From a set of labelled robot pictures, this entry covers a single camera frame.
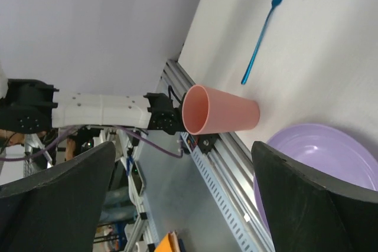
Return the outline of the pink plastic cup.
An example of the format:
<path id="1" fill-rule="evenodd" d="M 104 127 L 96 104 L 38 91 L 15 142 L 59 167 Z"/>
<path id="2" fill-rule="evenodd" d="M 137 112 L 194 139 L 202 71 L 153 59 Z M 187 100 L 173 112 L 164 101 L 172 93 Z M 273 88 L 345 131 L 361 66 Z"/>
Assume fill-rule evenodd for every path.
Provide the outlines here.
<path id="1" fill-rule="evenodd" d="M 194 85 L 184 97 L 182 119 L 192 135 L 237 132 L 256 127 L 260 110 L 253 100 Z"/>

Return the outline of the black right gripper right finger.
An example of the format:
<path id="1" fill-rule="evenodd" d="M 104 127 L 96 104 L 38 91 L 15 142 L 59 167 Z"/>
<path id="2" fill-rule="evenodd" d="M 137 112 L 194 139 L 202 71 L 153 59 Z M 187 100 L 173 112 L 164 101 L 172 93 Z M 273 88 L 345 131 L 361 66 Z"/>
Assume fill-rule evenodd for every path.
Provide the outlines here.
<path id="1" fill-rule="evenodd" d="M 377 251 L 377 192 L 297 162 L 264 142 L 251 148 L 276 251 Z"/>

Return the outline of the blue metal fork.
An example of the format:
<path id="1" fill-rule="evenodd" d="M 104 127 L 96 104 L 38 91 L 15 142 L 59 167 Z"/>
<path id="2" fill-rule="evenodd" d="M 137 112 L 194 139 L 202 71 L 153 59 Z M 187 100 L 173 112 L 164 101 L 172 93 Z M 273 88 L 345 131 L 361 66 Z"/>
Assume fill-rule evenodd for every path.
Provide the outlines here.
<path id="1" fill-rule="evenodd" d="M 251 59 L 249 61 L 249 64 L 247 66 L 247 69 L 246 69 L 246 71 L 245 71 L 245 73 L 243 75 L 243 78 L 241 80 L 241 85 L 245 85 L 247 83 L 247 80 L 248 80 L 248 78 L 250 76 L 250 72 L 252 70 L 253 64 L 254 64 L 254 62 L 256 60 L 257 53 L 259 51 L 260 45 L 262 43 L 262 40 L 264 38 L 266 29 L 268 27 L 268 22 L 269 22 L 269 20 L 270 20 L 270 18 L 272 16 L 274 10 L 276 9 L 277 6 L 279 6 L 281 4 L 281 2 L 282 2 L 282 0 L 272 0 L 271 1 L 271 8 L 269 10 L 269 13 L 268 13 L 266 19 L 265 19 L 264 25 L 263 25 L 262 30 L 260 32 L 259 38 L 257 40 L 255 49 L 253 51 L 252 57 L 251 57 Z"/>

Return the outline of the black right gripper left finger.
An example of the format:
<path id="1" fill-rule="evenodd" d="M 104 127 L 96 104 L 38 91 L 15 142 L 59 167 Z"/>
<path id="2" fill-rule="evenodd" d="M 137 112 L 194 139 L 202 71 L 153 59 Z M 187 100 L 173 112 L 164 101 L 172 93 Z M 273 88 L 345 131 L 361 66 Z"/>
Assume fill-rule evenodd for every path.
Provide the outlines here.
<path id="1" fill-rule="evenodd" d="M 1 186 L 1 251 L 91 251 L 115 163 L 105 142 Z"/>

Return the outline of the purple plastic plate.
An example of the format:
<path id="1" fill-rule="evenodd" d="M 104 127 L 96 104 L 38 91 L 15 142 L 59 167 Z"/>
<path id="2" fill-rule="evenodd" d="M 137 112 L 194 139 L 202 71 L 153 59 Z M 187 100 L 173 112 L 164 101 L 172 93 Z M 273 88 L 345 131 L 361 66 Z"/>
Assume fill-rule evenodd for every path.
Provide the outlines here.
<path id="1" fill-rule="evenodd" d="M 275 133 L 267 144 L 323 173 L 377 191 L 377 160 L 340 130 L 319 124 L 293 125 Z"/>

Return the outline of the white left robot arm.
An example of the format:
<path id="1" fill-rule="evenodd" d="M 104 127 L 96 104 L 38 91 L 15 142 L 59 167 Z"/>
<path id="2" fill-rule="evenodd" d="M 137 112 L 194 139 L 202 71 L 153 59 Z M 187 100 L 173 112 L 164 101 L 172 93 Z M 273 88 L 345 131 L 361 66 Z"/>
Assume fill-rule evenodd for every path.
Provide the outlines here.
<path id="1" fill-rule="evenodd" d="M 185 130 L 181 110 L 164 93 L 110 96 L 63 92 L 39 80 L 1 73 L 1 129 L 34 134 L 74 125 Z"/>

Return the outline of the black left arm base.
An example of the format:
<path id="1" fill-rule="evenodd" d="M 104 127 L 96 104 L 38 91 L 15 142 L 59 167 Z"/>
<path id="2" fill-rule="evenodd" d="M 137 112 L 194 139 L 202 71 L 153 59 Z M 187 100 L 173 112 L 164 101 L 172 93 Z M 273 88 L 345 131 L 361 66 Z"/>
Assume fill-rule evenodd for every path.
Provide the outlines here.
<path id="1" fill-rule="evenodd" d="M 218 140 L 218 134 L 207 134 L 207 135 L 188 135 L 187 144 L 188 148 L 194 150 L 199 148 L 201 153 L 208 154 L 214 147 L 214 144 Z"/>

